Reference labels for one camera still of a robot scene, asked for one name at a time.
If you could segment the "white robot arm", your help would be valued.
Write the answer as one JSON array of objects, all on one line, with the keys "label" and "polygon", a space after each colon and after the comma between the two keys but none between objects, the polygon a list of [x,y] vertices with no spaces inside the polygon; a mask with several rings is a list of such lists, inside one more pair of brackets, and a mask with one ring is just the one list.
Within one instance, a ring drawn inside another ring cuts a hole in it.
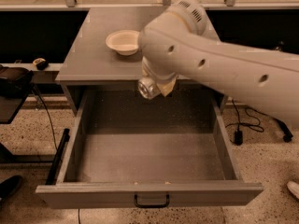
[{"label": "white robot arm", "polygon": [[166,96],[182,75],[298,126],[298,56],[223,43],[208,38],[210,30],[209,18],[196,0],[180,0],[147,24],[138,38],[142,96]]}]

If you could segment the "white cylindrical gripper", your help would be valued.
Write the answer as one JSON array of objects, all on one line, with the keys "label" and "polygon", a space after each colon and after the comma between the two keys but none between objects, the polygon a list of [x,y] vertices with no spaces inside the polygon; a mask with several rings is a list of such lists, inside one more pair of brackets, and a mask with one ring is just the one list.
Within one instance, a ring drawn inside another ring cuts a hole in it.
[{"label": "white cylindrical gripper", "polygon": [[150,77],[156,82],[159,93],[166,97],[176,85],[178,75],[170,72],[159,64],[151,62],[146,57],[142,58],[142,76]]}]

